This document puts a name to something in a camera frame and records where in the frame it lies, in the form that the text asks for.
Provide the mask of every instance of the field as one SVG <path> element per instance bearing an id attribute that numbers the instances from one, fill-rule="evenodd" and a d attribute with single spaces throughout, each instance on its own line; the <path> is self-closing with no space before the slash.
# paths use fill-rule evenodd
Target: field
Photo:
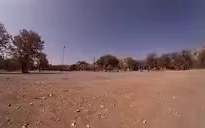
<path id="1" fill-rule="evenodd" d="M 205 70 L 0 74 L 0 128 L 205 128 Z"/>

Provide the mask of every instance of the rock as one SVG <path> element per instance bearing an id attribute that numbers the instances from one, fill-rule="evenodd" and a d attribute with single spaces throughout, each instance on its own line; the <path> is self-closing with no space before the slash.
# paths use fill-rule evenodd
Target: rock
<path id="1" fill-rule="evenodd" d="M 75 127 L 75 126 L 76 126 L 76 123 L 75 123 L 75 122 L 71 123 L 71 126 L 72 126 L 72 127 Z"/>
<path id="2" fill-rule="evenodd" d="M 24 124 L 24 125 L 22 126 L 22 128 L 27 128 L 28 125 L 29 125 L 29 124 Z"/>
<path id="3" fill-rule="evenodd" d="M 6 117 L 6 122 L 10 122 L 10 119 L 9 119 L 9 117 Z"/>
<path id="4" fill-rule="evenodd" d="M 175 113 L 176 116 L 180 116 L 180 114 L 178 112 Z"/>
<path id="5" fill-rule="evenodd" d="M 79 110 L 79 109 L 77 109 L 77 110 L 76 110 L 76 112 L 80 112 L 80 110 Z"/>
<path id="6" fill-rule="evenodd" d="M 43 97 L 41 97 L 41 99 L 45 100 L 45 99 L 46 99 L 46 97 L 44 97 L 44 96 L 43 96 Z"/>
<path id="7" fill-rule="evenodd" d="M 145 124 L 145 123 L 146 123 L 146 119 L 143 119 L 143 120 L 142 120 L 142 123 Z"/>
<path id="8" fill-rule="evenodd" d="M 104 106 L 103 106 L 103 105 L 100 105 L 100 108 L 104 108 Z"/>
<path id="9" fill-rule="evenodd" d="M 19 109 L 20 109 L 20 106 L 17 106 L 17 107 L 16 107 L 16 110 L 19 110 Z"/>
<path id="10" fill-rule="evenodd" d="M 100 118 L 104 118 L 105 117 L 105 115 L 103 113 L 98 113 L 98 115 L 99 115 Z"/>
<path id="11" fill-rule="evenodd" d="M 86 127 L 87 127 L 87 128 L 90 128 L 90 125 L 89 125 L 89 124 L 87 124 L 87 125 L 86 125 Z"/>

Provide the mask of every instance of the light pole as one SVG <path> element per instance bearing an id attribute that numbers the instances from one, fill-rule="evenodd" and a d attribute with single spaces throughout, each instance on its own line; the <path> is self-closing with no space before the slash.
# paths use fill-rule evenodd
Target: light pole
<path id="1" fill-rule="evenodd" d="M 62 54 L 62 71 L 64 67 L 64 57 L 65 57 L 65 45 L 63 46 L 63 54 Z"/>

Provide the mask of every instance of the sky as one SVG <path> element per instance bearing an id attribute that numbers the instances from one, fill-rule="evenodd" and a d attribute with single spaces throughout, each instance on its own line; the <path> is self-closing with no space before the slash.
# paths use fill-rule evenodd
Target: sky
<path id="1" fill-rule="evenodd" d="M 52 64 L 104 54 L 143 59 L 205 45 L 205 0 L 0 0 L 12 35 L 34 30 Z"/>

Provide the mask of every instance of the pebble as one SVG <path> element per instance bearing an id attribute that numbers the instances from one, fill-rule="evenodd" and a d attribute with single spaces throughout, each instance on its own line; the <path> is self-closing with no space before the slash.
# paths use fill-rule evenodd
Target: pebble
<path id="1" fill-rule="evenodd" d="M 79 109 L 77 109 L 77 110 L 76 110 L 76 112 L 80 112 L 80 110 L 79 110 Z"/>
<path id="2" fill-rule="evenodd" d="M 27 128 L 28 125 L 29 125 L 29 124 L 24 124 L 24 125 L 22 126 L 22 128 Z"/>
<path id="3" fill-rule="evenodd" d="M 46 99 L 46 97 L 44 97 L 44 96 L 43 96 L 43 97 L 41 97 L 41 99 L 45 100 L 45 99 Z"/>
<path id="4" fill-rule="evenodd" d="M 75 126 L 76 126 L 76 123 L 75 123 L 75 122 L 71 123 L 71 126 L 72 126 L 72 127 L 75 127 Z"/>
<path id="5" fill-rule="evenodd" d="M 17 107 L 16 107 L 16 110 L 19 110 L 19 109 L 20 109 L 20 106 L 17 106 Z"/>
<path id="6" fill-rule="evenodd" d="M 143 123 L 143 124 L 145 124 L 145 123 L 146 123 L 146 120 L 145 120 L 145 119 L 144 119 L 144 120 L 142 120 L 142 123 Z"/>
<path id="7" fill-rule="evenodd" d="M 100 105 L 100 108 L 104 108 L 104 106 L 103 106 L 103 105 Z"/>
<path id="8" fill-rule="evenodd" d="M 98 115 L 99 115 L 100 118 L 104 118 L 105 117 L 105 115 L 103 113 L 98 113 Z"/>
<path id="9" fill-rule="evenodd" d="M 89 124 L 87 124 L 87 125 L 86 125 L 86 127 L 87 127 L 87 128 L 90 128 L 90 125 L 89 125 Z"/>

